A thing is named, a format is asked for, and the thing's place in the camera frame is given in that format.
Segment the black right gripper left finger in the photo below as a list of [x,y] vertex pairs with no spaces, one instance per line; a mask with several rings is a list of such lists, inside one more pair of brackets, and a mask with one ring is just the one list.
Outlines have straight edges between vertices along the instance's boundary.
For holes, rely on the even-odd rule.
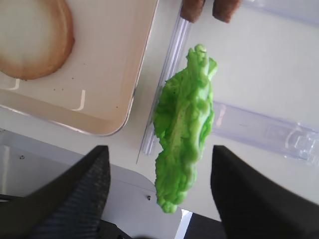
[[109,148],[98,145],[55,180],[2,205],[0,237],[96,239],[109,189]]

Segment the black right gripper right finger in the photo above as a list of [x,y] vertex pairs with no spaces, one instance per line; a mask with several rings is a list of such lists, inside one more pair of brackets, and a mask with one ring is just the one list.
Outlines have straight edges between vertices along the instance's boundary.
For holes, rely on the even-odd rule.
[[229,239],[317,239],[319,206],[273,182],[223,145],[212,152],[211,193]]

